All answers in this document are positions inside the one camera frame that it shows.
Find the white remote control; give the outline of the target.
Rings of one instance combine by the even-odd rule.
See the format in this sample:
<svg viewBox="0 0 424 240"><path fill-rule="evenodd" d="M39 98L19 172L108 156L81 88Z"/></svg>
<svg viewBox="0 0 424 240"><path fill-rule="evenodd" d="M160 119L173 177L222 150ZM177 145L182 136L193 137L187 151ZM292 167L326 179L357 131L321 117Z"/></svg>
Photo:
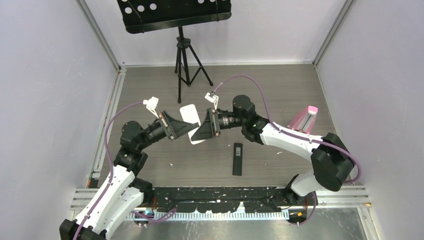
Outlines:
<svg viewBox="0 0 424 240"><path fill-rule="evenodd" d="M204 140L192 140L192 137L194 136L194 134L196 133L196 131L199 129L199 127L201 125L199 114L198 114L196 106L194 104L188 104L188 105L181 107L179 109L179 111L180 111L182 120L184 122L191 123L191 124L197 124L197 128L188 132L188 138L189 138L190 143L192 145L197 145L197 144L204 142Z"/></svg>

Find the black remote control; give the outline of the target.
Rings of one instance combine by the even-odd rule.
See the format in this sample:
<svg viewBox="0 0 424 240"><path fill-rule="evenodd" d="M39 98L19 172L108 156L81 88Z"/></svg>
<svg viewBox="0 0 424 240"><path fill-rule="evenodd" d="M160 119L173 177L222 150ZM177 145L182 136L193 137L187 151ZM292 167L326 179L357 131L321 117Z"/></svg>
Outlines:
<svg viewBox="0 0 424 240"><path fill-rule="evenodd" d="M233 145L233 163L232 163L232 175L242 176L243 168L243 144L234 143Z"/></svg>

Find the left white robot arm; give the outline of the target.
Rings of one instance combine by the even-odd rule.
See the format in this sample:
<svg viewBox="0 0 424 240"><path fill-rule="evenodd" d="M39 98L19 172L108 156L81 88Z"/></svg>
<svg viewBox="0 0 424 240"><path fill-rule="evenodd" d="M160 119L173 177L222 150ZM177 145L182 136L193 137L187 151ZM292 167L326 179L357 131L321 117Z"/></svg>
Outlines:
<svg viewBox="0 0 424 240"><path fill-rule="evenodd" d="M120 145L111 160L110 172L87 206L73 220L65 219L59 227L62 240L108 240L127 216L138 206L148 207L154 199L152 184L138 178L147 161L143 151L164 139L178 139L200 126L178 120L166 111L146 128L136 121L122 126Z"/></svg>

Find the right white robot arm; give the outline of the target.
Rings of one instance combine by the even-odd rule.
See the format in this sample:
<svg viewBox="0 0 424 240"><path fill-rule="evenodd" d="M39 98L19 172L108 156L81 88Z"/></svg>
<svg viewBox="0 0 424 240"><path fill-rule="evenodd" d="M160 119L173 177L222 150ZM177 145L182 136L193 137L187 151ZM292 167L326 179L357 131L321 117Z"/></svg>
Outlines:
<svg viewBox="0 0 424 240"><path fill-rule="evenodd" d="M295 175L283 190L291 205L299 205L308 194L320 189L339 191L356 165L336 134L308 135L280 126L257 114L255 104L246 95L233 98L231 111L207 109L203 123L190 140L213 139L221 130L237 127L251 142L278 147L311 162L312 170Z"/></svg>

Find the pink metronome box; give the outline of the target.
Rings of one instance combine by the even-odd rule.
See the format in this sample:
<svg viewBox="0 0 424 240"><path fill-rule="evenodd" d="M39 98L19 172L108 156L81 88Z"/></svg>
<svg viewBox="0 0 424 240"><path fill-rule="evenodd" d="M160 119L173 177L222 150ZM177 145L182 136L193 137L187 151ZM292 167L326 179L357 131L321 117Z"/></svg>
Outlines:
<svg viewBox="0 0 424 240"><path fill-rule="evenodd" d="M305 134L310 134L315 124L318 115L318 108L309 105L295 117L292 118L288 124L288 128Z"/></svg>

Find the black music stand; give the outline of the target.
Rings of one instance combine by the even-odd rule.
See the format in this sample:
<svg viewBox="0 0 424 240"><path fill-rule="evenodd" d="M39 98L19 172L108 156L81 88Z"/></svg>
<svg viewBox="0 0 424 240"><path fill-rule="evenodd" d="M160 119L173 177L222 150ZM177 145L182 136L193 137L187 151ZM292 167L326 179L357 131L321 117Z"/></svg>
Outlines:
<svg viewBox="0 0 424 240"><path fill-rule="evenodd" d="M228 20L232 15L230 0L119 0L117 4L130 34L178 29L174 69L178 103L182 102L182 85L190 87L199 72L203 72L210 86L214 85L183 27Z"/></svg>

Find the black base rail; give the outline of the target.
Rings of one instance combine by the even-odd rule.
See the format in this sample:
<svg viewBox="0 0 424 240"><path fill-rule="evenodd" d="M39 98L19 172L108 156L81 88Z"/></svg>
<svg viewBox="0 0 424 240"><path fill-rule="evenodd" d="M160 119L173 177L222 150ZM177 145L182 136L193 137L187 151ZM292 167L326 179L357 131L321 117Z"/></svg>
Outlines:
<svg viewBox="0 0 424 240"><path fill-rule="evenodd" d="M155 223L277 219L305 224L318 205L315 192L295 197L284 187L149 187L132 214Z"/></svg>

